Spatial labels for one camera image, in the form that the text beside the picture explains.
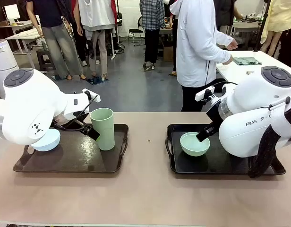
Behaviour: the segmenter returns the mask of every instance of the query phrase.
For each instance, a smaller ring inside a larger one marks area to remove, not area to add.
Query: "stool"
[[[52,67],[55,70],[49,50],[40,49],[36,51],[38,63],[40,64],[40,71],[46,71],[46,68]],[[47,55],[49,60],[45,60],[43,57]]]

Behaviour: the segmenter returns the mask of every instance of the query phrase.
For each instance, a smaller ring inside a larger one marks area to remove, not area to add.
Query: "green cloth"
[[[233,61],[237,65],[262,65],[261,62],[257,61],[254,57],[248,58],[233,58]]]

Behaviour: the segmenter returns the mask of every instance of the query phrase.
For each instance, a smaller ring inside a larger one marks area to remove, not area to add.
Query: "light blue bowl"
[[[208,138],[200,142],[196,137],[197,135],[198,132],[188,132],[180,138],[180,144],[183,151],[194,157],[204,155],[211,145]]]
[[[60,143],[60,131],[57,129],[48,129],[46,134],[36,143],[31,144],[35,150],[38,151],[49,151]]]

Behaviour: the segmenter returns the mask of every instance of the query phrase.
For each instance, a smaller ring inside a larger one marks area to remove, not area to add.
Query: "white hoodie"
[[[233,38],[218,32],[213,0],[177,0],[170,11],[178,18],[177,80],[184,87],[202,87],[216,79],[216,63],[231,54],[216,43],[228,46]]]

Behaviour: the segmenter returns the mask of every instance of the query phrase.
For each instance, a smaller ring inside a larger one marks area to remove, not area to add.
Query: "hood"
[[[177,0],[174,4],[170,5],[170,12],[173,15],[179,15],[182,2],[183,0]]]

